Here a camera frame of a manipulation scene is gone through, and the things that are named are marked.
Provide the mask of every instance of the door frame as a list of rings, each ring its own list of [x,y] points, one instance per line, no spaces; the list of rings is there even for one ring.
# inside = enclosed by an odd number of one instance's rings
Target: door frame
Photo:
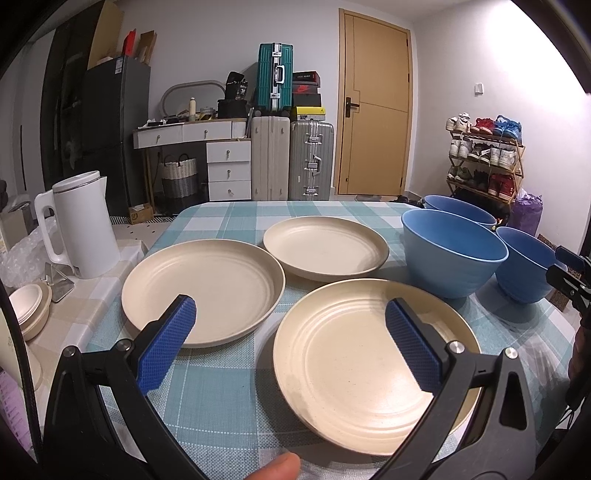
[[[397,25],[379,20],[374,17],[345,10],[339,8],[339,107],[337,110],[337,126],[336,126],[336,149],[335,149],[335,173],[333,175],[333,185],[336,194],[347,194],[339,190],[340,183],[340,166],[342,162],[342,147],[343,147],[343,124],[345,118],[345,15],[352,17],[363,18],[386,27],[393,28],[400,32],[406,33],[408,43],[408,72],[410,74],[410,81],[408,83],[408,126],[407,126],[407,145],[404,153],[404,166],[402,169],[402,187],[401,192],[404,191],[404,186],[407,178],[408,158],[410,156],[410,138],[411,127],[413,124],[413,50],[411,45],[410,30],[399,27]]]

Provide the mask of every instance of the white desk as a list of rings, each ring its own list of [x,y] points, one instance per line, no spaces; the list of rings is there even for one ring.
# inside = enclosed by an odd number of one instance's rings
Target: white desk
[[[187,142],[207,142],[207,173],[211,202],[251,199],[251,140],[246,119],[184,122],[134,131],[134,148],[144,153],[146,192],[154,206],[148,149]]]

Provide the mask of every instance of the tablecloth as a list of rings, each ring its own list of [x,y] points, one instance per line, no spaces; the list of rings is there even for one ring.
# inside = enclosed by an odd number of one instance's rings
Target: tablecloth
[[[390,255],[373,276],[410,283],[400,218],[409,208],[384,202],[206,203],[182,212],[148,254],[201,238],[261,245],[265,230],[281,220],[327,215],[380,233]],[[161,387],[148,394],[179,444],[210,478],[242,479],[286,449],[302,457],[300,478],[366,479],[382,464],[383,458],[352,453],[316,436],[299,422],[278,389],[272,370],[274,333],[290,307],[318,286],[288,276],[279,305],[259,329],[227,345],[182,349]],[[449,304],[470,324],[483,353],[498,355],[507,346],[517,349],[534,404],[539,447],[564,410],[574,329],[545,299],[533,305],[514,303],[494,277],[475,294]],[[118,297],[89,349],[108,349],[120,338],[133,338],[134,328],[129,327]],[[124,433],[112,394],[108,389],[103,393],[118,431]],[[464,429],[448,437],[440,457],[455,450]],[[134,451],[129,437],[124,442]]]
[[[84,351],[107,309],[121,293],[127,275],[147,251],[141,240],[117,240],[117,245],[121,259],[106,274],[90,280],[69,275],[74,290],[62,301],[51,303],[43,330],[27,342],[43,370],[43,383],[35,391],[41,425],[44,424],[49,390],[61,351],[68,345],[76,345]]]

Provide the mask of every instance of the refrigerator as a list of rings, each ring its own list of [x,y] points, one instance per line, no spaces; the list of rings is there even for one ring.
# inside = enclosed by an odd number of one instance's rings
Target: refrigerator
[[[106,61],[84,76],[82,161],[76,173],[98,170],[107,177],[106,203],[112,216],[145,203],[144,163],[132,133],[148,119],[150,67],[131,57]]]

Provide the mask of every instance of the purple plastic bag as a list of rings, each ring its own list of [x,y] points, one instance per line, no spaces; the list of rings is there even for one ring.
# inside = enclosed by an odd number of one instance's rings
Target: purple plastic bag
[[[523,192],[523,195],[517,196],[513,204],[507,226],[535,236],[542,218],[543,206],[541,196]]]

